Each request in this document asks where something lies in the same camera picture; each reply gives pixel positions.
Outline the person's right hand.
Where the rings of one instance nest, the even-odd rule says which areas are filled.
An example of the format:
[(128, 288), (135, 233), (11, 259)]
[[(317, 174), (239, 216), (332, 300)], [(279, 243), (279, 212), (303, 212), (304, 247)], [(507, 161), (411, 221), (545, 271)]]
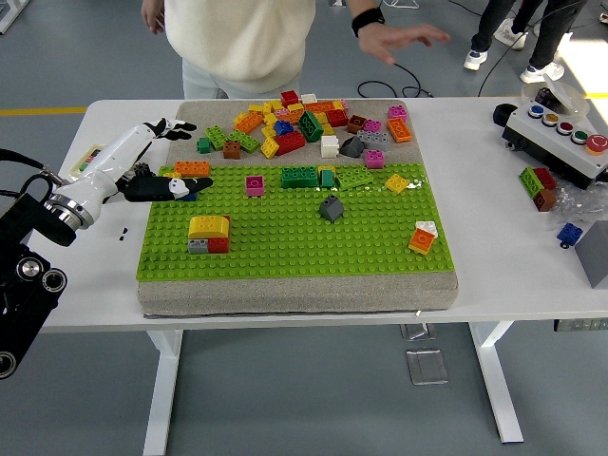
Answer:
[(146, 27), (153, 34), (164, 32), (165, 25), (163, 0), (143, 0), (141, 15)]

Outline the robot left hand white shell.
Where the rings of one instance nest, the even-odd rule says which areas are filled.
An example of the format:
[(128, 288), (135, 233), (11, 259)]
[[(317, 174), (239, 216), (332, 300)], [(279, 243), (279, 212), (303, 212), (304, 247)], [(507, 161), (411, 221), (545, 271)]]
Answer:
[(196, 129), (192, 123), (165, 118), (134, 126), (104, 147), (75, 182), (57, 188), (46, 207), (74, 229), (87, 228), (99, 218), (104, 199), (118, 192), (119, 179), (155, 139), (186, 140)]

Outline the person's left hand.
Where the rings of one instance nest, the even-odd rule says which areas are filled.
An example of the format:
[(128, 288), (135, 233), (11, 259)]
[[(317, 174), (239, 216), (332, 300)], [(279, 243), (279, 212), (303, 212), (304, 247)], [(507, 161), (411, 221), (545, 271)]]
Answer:
[(406, 48), (414, 43), (431, 47), (434, 42), (445, 43), (449, 39), (449, 34), (429, 24), (400, 28), (373, 23), (358, 31), (361, 50), (389, 66), (396, 63), (391, 53), (393, 49)]

